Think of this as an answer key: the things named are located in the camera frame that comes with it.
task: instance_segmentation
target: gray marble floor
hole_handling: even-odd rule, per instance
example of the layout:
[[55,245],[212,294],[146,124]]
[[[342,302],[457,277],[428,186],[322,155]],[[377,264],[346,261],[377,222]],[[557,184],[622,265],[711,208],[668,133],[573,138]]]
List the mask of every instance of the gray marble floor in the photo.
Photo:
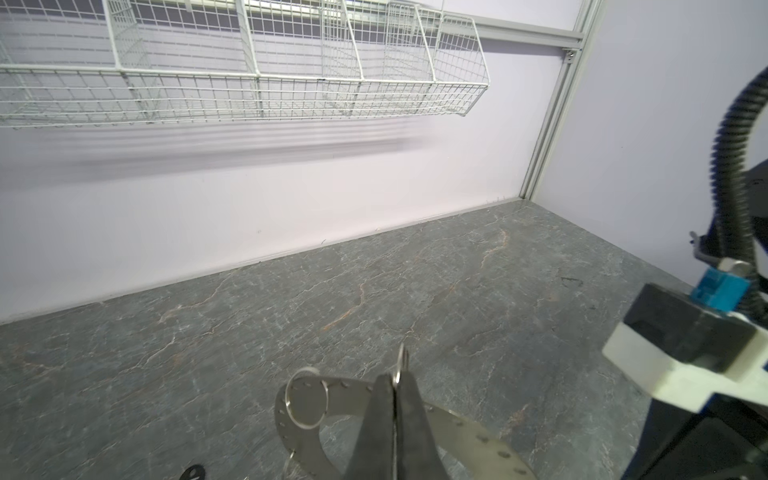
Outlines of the gray marble floor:
[[[0,471],[279,478],[288,376],[373,379],[405,338],[422,396],[540,479],[617,478],[648,399],[601,347],[649,281],[686,288],[521,201],[3,325]],[[343,464],[354,435],[322,437]]]

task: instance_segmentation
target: black rubber washer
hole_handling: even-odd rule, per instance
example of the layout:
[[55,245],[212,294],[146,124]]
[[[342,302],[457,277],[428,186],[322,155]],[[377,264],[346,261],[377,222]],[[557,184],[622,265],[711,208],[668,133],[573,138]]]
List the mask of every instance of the black rubber washer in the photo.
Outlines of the black rubber washer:
[[179,480],[205,480],[205,468],[202,465],[192,465],[184,470]]

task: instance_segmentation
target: metal ring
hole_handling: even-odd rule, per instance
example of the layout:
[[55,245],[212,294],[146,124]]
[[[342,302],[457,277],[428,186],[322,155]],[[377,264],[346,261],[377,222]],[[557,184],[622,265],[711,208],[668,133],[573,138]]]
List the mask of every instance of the metal ring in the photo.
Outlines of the metal ring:
[[319,427],[320,424],[323,423],[323,420],[326,419],[326,414],[328,413],[328,384],[326,383],[325,380],[320,380],[320,385],[322,385],[323,389],[326,391],[326,408],[323,410],[323,415],[320,417],[320,420],[313,423],[312,425],[308,423],[299,422],[293,417],[293,412],[291,412],[290,398],[288,397],[288,392],[290,391],[290,388],[293,385],[293,381],[296,380],[296,377],[302,372],[308,372],[308,373],[312,373],[314,376],[320,376],[320,371],[311,366],[305,366],[303,368],[298,369],[296,373],[291,375],[290,379],[288,380],[288,384],[286,385],[286,395],[283,401],[286,404],[286,413],[288,413],[288,417],[291,419],[291,422],[293,422],[295,426],[299,427],[302,430],[312,430]]

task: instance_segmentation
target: metal plate with holes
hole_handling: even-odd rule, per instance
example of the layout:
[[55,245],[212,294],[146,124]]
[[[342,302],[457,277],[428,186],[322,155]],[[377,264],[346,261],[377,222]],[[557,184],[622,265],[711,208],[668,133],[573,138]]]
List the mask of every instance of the metal plate with holes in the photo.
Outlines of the metal plate with holes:
[[[328,385],[326,418],[335,415],[362,417],[365,414],[373,389],[372,383],[317,376],[304,377],[292,384],[290,400],[294,416],[303,422],[314,423],[323,414],[325,390],[322,381]],[[275,426],[283,445],[288,452],[295,452],[293,458],[314,478],[340,480],[342,473],[323,451],[319,427],[304,430],[291,422],[284,396],[285,386],[275,398]],[[475,480],[535,480],[533,472],[522,458],[479,423],[429,403],[425,403],[425,409],[437,445],[461,462]]]

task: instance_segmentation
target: white wire basket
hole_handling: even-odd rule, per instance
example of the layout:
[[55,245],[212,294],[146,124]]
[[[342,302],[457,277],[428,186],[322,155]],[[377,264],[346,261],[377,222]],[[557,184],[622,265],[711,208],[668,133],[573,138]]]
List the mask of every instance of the white wire basket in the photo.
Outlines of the white wire basket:
[[466,114],[475,23],[374,0],[0,0],[0,127]]

